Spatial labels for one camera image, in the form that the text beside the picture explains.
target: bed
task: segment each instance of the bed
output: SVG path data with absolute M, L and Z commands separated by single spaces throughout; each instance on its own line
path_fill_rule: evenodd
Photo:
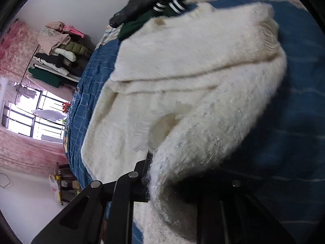
M 256 0 L 187 1 L 211 1 L 216 8 L 226 8 Z M 304 243 L 325 212 L 325 36 L 298 0 L 263 1 L 275 10 L 287 75 L 256 128 L 222 167 L 263 181 L 255 194 L 296 242 Z M 108 27 L 98 43 L 67 121 L 66 153 L 83 188 L 94 176 L 83 165 L 80 150 L 100 91 L 114 70 L 118 32 Z M 136 227 L 133 243 L 142 243 Z

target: cable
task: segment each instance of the cable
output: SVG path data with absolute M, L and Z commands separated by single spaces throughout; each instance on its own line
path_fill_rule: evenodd
M 7 177 L 7 179 L 8 179 L 8 183 L 5 185 L 5 186 L 2 186 L 1 184 L 0 184 L 0 186 L 2 187 L 2 188 L 6 188 L 10 183 L 11 183 L 11 180 L 9 179 L 9 177 L 8 177 L 8 175 L 7 174 L 5 174 L 5 173 L 2 173 L 2 172 L 0 172 L 0 174 L 3 174 L 3 175 L 5 175 L 6 177 Z

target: pink jacket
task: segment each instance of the pink jacket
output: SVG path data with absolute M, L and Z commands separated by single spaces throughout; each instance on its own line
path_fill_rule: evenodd
M 77 29 L 74 29 L 73 26 L 64 26 L 63 31 L 65 32 L 70 32 L 72 34 L 76 34 L 81 36 L 82 38 L 84 38 L 84 34 L 82 34 L 80 31 L 78 31 Z
M 37 41 L 47 55 L 50 55 L 52 49 L 61 44 L 68 44 L 70 41 L 68 34 L 61 34 L 52 28 L 44 27 L 38 35 Z

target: green sweater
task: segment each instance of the green sweater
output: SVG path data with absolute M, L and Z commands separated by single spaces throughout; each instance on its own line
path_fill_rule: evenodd
M 141 16 L 139 16 L 136 20 L 125 23 L 117 38 L 119 41 L 123 41 L 124 39 L 129 38 L 135 32 L 137 32 L 150 18 L 159 17 L 159 16 L 176 16 L 185 10 L 185 5 L 183 3 L 177 2 L 176 4 L 173 2 L 168 5 L 161 5 L 159 3 L 153 9 L 145 12 Z
M 28 68 L 28 71 L 33 75 L 35 79 L 41 80 L 49 85 L 52 85 L 56 88 L 64 84 L 64 78 L 62 76 L 51 73 L 40 68 Z

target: striped cuff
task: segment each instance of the striped cuff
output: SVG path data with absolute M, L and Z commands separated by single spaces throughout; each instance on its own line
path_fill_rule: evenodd
M 156 3 L 156 5 L 153 8 L 154 8 L 154 10 L 156 10 L 158 12 L 163 12 L 164 9 L 166 8 L 166 5 Z
M 170 2 L 169 6 L 178 14 L 186 10 L 185 5 L 182 2 L 179 2 L 177 0 L 173 0 L 172 2 Z

